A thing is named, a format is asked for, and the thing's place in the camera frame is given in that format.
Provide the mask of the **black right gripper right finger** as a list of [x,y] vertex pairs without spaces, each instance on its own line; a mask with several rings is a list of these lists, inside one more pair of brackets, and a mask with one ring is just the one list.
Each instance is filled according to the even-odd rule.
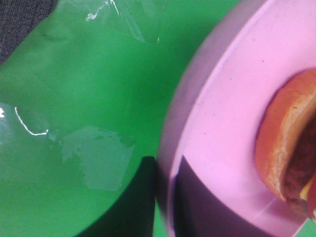
[[174,195],[177,237],[268,237],[225,206],[182,157]]

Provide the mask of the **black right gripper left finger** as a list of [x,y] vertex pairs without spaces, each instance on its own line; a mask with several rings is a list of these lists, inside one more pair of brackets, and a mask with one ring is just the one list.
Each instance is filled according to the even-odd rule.
[[152,237],[155,216],[156,161],[147,156],[117,201],[80,237]]

